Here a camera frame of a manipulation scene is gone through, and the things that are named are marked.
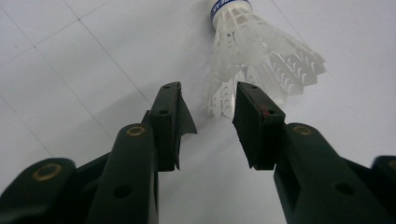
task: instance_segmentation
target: metal screw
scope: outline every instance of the metal screw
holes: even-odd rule
[[[139,136],[140,134],[144,133],[145,131],[146,131],[145,128],[136,126],[136,127],[128,129],[128,131],[126,131],[126,133],[128,133],[131,136]]]
[[[396,161],[390,161],[390,162],[388,162],[388,165],[390,168],[392,168],[394,171],[396,171]]]
[[[33,179],[36,181],[45,181],[52,179],[53,177],[57,176],[62,171],[62,166],[56,163],[49,163],[38,168],[33,173]]]
[[[295,127],[293,128],[293,130],[294,130],[295,132],[299,133],[299,134],[302,134],[302,135],[309,135],[309,134],[312,133],[312,131],[311,131],[309,128],[307,128],[307,127],[305,127],[305,126],[302,126],[302,125],[295,126]]]

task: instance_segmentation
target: shuttlecock cork base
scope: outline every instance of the shuttlecock cork base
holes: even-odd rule
[[[216,29],[208,111],[232,118],[236,84],[260,87],[277,104],[302,94],[326,71],[307,45],[252,12],[247,0],[209,0]]]

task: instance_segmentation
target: white tiled floor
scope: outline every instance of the white tiled floor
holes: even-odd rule
[[[283,107],[369,166],[396,146],[396,3],[251,0],[326,60],[318,85]],[[161,85],[181,81],[198,135],[181,172],[160,174],[161,223],[285,223],[271,172],[255,172],[229,119],[205,112],[214,32],[206,0],[0,0],[0,191],[48,157],[108,152]]]

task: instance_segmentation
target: blue band on shuttlecock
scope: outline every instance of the blue band on shuttlecock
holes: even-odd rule
[[[231,3],[231,2],[237,2],[237,1],[244,1],[249,3],[248,0],[219,0],[215,5],[212,7],[212,10],[210,11],[210,20],[213,20],[215,18],[216,13],[225,5]]]

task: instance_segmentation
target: white shuttlecock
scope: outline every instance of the white shuttlecock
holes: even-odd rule
[[[252,13],[248,0],[209,2],[216,37],[208,110],[215,117],[233,118],[238,81],[260,87],[280,105],[326,71],[320,55]]]

